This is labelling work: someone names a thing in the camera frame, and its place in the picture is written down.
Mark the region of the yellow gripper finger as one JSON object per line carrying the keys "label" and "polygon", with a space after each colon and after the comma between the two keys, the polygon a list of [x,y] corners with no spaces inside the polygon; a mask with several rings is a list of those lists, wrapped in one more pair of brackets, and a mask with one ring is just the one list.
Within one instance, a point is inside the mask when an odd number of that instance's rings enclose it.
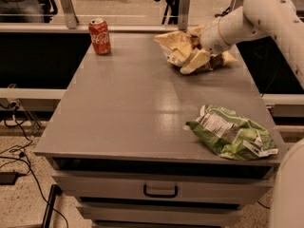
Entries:
{"label": "yellow gripper finger", "polygon": [[187,33],[192,36],[200,37],[200,35],[204,31],[204,28],[205,28],[205,25],[200,25],[195,28],[190,28],[189,30],[187,30]]}
{"label": "yellow gripper finger", "polygon": [[205,49],[195,49],[191,55],[190,59],[186,61],[185,65],[181,67],[180,72],[182,74],[190,74],[196,69],[204,66],[210,60],[211,53]]}

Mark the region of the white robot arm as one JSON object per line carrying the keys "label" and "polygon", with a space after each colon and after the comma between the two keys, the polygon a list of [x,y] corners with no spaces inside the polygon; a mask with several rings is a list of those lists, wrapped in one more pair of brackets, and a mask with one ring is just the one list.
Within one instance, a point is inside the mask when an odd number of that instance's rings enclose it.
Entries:
{"label": "white robot arm", "polygon": [[[199,36],[204,49],[220,54],[242,41],[270,36],[304,87],[304,23],[291,0],[243,0],[213,20]],[[304,140],[285,154],[275,178],[269,228],[304,228]]]}

